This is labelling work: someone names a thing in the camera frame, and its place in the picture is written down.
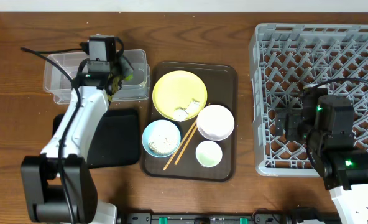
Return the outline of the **green snack wrapper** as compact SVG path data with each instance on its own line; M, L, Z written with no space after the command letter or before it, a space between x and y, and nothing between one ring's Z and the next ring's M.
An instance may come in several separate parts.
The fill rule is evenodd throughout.
M113 65L106 84L108 101L112 102L113 96L122 88L124 80L132 79L134 69L128 59L123 55Z

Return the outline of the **blue bowl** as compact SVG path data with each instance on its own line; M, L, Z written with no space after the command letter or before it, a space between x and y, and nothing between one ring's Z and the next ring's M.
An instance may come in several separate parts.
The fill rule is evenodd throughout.
M151 122L142 134L143 148L149 155L157 158L171 156L177 151L181 140L179 128L167 120Z

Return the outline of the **wooden chopstick left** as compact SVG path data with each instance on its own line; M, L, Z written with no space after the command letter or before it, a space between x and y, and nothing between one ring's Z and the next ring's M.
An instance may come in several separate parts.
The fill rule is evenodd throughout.
M178 149L170 156L170 158L169 158L169 160L167 161L167 163L165 164L165 166L163 167L163 171L165 171L165 170L167 170L167 168L169 167L169 165L170 165L170 163L173 161L173 159L175 158L175 156L176 156L176 154L179 152L180 153L180 151L181 151L181 149L182 149L182 147L183 147L183 145L184 145L184 142L185 142L185 140L184 140L184 137L183 137L183 139L182 139L182 141L181 141L181 143L179 144L179 146L178 146Z

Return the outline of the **wooden chopstick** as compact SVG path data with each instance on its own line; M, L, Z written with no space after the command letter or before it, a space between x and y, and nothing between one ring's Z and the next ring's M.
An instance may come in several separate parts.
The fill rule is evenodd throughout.
M194 123L191 125L191 128L189 129L189 131L186 133L185 137L184 137L184 145L178 155L178 157L176 158L174 164L177 165L180 162L180 159L182 158L182 155L184 154L186 148L188 147L190 141L192 140L193 136L195 135L195 132L197 130L197 120L194 121Z
M167 161L167 163L165 164L165 166L163 167L163 171L165 171L165 170L167 170L167 168L169 167L169 165L170 165L170 163L173 161L173 159L175 158L175 156L176 156L176 154L179 152L180 153L180 151L181 151L181 149L182 149L182 147L183 147L183 145L184 145L184 142L185 142L185 140L184 140L184 137L183 137L183 139L182 139L182 141L181 141L181 143L179 144L179 146L178 146L178 149L170 156L170 158L169 158L169 160Z

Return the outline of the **grey dishwasher rack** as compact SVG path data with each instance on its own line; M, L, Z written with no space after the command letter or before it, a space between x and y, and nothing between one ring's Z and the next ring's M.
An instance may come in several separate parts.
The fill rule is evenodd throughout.
M299 91L327 82L354 106L355 145L368 152L368 25L259 24L249 43L255 169L263 176L316 177L304 145L275 136L275 110L301 108Z

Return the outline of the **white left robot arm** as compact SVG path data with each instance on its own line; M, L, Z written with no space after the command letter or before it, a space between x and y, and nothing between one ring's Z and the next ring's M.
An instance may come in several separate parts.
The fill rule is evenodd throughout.
M98 198L90 169L132 165L140 158L137 111L108 110L110 96L131 73L125 62L80 63L70 105L52 139L21 164L33 222L119 221L117 206Z

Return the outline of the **white tissue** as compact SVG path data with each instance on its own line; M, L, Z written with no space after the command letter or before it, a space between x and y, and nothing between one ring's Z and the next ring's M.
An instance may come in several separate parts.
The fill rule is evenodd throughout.
M182 122L186 120L190 113L197 112L200 109L201 103L196 100L192 100L191 103L186 108L177 108L173 112L173 119L175 121Z

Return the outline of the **black waste tray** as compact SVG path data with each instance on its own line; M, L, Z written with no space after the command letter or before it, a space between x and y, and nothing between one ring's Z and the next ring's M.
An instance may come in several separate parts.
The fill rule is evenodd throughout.
M138 112L109 110L101 118L88 151L89 169L133 165L140 159Z

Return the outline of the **wooden chopstick right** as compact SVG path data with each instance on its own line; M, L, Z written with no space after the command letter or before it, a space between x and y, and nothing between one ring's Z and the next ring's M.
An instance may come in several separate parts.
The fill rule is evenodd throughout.
M178 157L176 158L174 164L177 165L180 162L180 159L182 158L182 155L184 154L186 148L188 147L190 141L192 140L193 136L195 135L195 132L197 130L197 120L194 121L194 123L191 125L191 128L189 129L189 131L186 133L185 137L184 137L184 145L178 155Z

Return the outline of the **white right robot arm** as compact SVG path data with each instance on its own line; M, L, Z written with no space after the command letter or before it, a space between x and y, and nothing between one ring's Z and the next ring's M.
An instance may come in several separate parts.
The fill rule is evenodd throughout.
M354 107L327 88L300 92L303 106L275 112L275 135L306 147L341 223L368 223L368 153L355 146Z

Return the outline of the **pink white bowl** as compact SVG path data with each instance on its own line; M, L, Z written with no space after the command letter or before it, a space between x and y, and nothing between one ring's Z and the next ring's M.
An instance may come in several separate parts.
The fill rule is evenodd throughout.
M234 116L221 105L206 106L200 111L196 121L200 134L211 141L228 138L235 127Z

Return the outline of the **yellow plate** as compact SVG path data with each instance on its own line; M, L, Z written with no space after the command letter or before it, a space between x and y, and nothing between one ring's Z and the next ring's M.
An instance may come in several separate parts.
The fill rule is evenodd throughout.
M155 109L167 119L173 119L177 108L186 108L192 100L201 103L197 112L190 113L186 120L192 119L205 107L208 92L203 80L194 73L176 70L164 74L156 82L152 91Z

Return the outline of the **small white green cup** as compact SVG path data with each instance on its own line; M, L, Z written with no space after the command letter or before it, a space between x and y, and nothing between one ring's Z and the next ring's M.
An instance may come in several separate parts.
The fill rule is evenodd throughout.
M195 155L200 165L206 168L218 165L223 158L221 147L214 141L199 143L196 147Z

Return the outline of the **pile of rice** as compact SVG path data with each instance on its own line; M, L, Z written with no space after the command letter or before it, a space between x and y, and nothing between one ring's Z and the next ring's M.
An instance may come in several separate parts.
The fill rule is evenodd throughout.
M174 134L153 133L149 138L149 149L158 156L166 156L176 150L178 138Z

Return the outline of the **black rail with green clips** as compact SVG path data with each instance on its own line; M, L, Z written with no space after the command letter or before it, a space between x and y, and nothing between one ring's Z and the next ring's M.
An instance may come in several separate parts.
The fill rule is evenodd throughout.
M287 212L258 208L252 213L153 213L123 215L118 224L341 224L339 215L299 207Z

